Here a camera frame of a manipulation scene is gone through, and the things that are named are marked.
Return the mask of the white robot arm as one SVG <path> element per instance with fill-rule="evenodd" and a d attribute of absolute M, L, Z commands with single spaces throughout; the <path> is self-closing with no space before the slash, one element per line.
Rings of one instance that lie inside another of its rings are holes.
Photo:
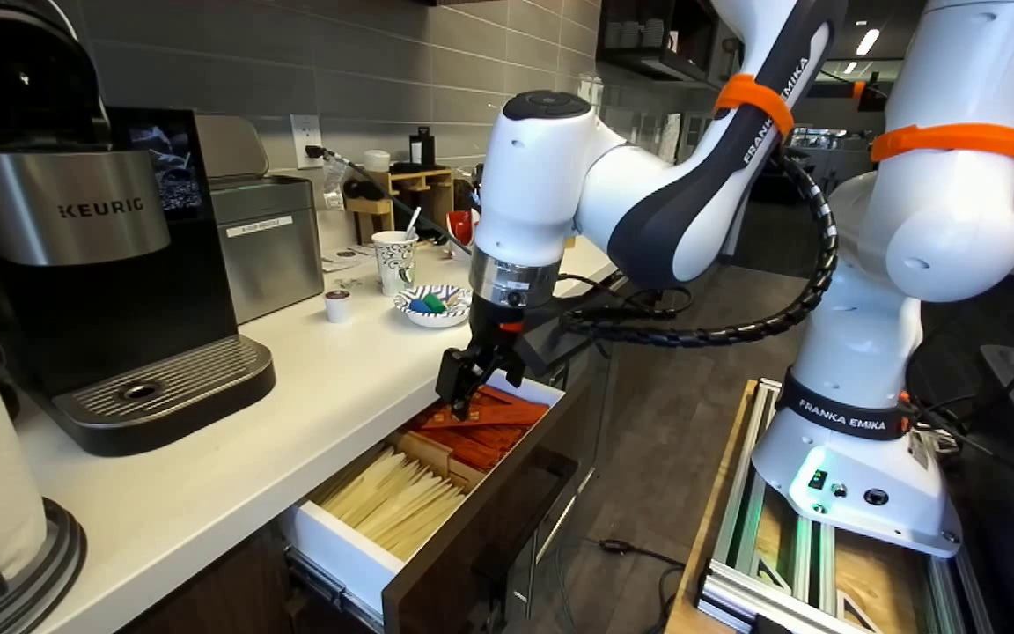
<path fill-rule="evenodd" d="M 821 70 L 845 0 L 710 0 L 744 40 L 694 156 L 669 166 L 570 90 L 521 90 L 492 125 L 471 341 L 439 360 L 436 395 L 465 408 L 489 374 L 518 378 L 521 330 L 553 291 L 565 240 L 584 232 L 641 290 L 699 279 Z M 728 326 L 645 339 L 669 348 L 755 341 L 801 322 L 757 474 L 802 519 L 952 557 L 960 523 L 931 443 L 903 416 L 919 311 L 987 291 L 1014 267 L 1014 0 L 931 0 L 883 104 L 871 169 L 811 187 L 821 260 L 797 306 Z"/>

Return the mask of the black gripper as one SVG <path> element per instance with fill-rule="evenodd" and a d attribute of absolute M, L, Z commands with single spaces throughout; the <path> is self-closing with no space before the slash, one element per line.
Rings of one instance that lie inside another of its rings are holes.
<path fill-rule="evenodd" d="M 528 318 L 521 306 L 498 306 L 483 295 L 470 311 L 471 341 L 449 348 L 436 369 L 436 398 L 459 416 L 470 416 L 471 381 L 485 382 L 498 369 L 518 388 L 528 369 L 544 365 Z"/>

